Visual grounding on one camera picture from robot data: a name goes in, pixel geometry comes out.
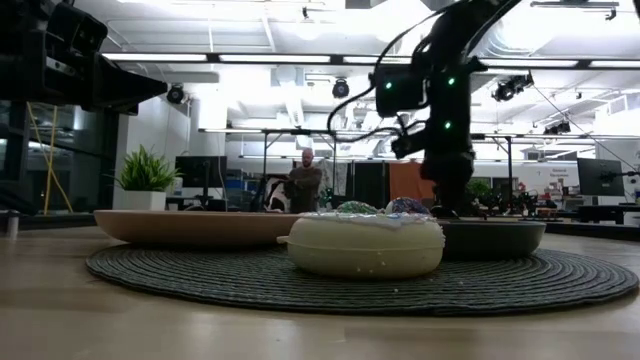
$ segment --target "glass wall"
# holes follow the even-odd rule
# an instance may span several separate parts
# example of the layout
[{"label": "glass wall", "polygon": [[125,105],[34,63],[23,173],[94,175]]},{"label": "glass wall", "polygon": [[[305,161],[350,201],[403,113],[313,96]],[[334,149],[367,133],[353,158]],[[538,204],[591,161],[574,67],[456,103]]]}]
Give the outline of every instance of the glass wall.
[{"label": "glass wall", "polygon": [[[111,208],[118,115],[77,106],[0,102],[0,174],[48,215]],[[51,158],[51,178],[47,178]]]}]

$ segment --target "table surface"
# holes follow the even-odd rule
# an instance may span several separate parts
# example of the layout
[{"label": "table surface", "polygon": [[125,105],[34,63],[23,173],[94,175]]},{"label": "table surface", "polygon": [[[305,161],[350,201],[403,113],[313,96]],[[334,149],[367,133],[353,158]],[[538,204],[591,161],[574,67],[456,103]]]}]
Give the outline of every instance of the table surface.
[{"label": "table surface", "polygon": [[[96,228],[0,239],[0,358],[631,359],[640,301],[538,315],[383,318],[224,308],[151,296],[89,275],[87,255],[119,244]],[[640,244],[546,235],[542,247],[640,273]]]},{"label": "table surface", "polygon": [[582,210],[599,210],[599,211],[625,211],[640,212],[640,205],[583,205],[578,206],[578,211]]}]

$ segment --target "dark gray placemat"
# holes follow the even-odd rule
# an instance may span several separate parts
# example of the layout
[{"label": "dark gray placemat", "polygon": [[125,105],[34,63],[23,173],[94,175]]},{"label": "dark gray placemat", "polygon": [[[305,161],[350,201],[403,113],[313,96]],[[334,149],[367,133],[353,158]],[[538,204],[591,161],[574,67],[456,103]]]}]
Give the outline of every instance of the dark gray placemat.
[{"label": "dark gray placemat", "polygon": [[121,285],[218,305],[369,315],[486,315],[610,301],[638,287],[631,271],[552,250],[493,262],[443,262],[403,281],[346,281],[298,270],[285,247],[247,252],[102,250],[89,271]]}]

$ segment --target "man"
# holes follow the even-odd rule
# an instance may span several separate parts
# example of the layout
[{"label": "man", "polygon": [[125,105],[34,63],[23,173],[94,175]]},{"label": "man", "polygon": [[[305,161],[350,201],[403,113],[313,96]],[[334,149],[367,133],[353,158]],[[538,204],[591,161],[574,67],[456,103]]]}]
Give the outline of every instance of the man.
[{"label": "man", "polygon": [[291,213],[316,211],[316,198],[318,187],[322,179],[322,170],[313,166],[313,151],[302,151],[302,166],[289,173],[289,181],[295,185],[294,194],[291,197]]}]

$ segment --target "white container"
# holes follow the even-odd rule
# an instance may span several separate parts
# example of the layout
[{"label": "white container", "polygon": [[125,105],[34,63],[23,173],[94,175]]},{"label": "white container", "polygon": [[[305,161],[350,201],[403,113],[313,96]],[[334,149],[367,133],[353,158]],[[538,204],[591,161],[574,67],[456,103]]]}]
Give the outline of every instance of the white container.
[{"label": "white container", "polygon": [[298,267],[354,279],[424,275],[438,267],[444,249],[435,220],[408,214],[305,214],[286,242]]},{"label": "white container", "polygon": [[123,210],[164,211],[167,200],[165,192],[125,191]]}]

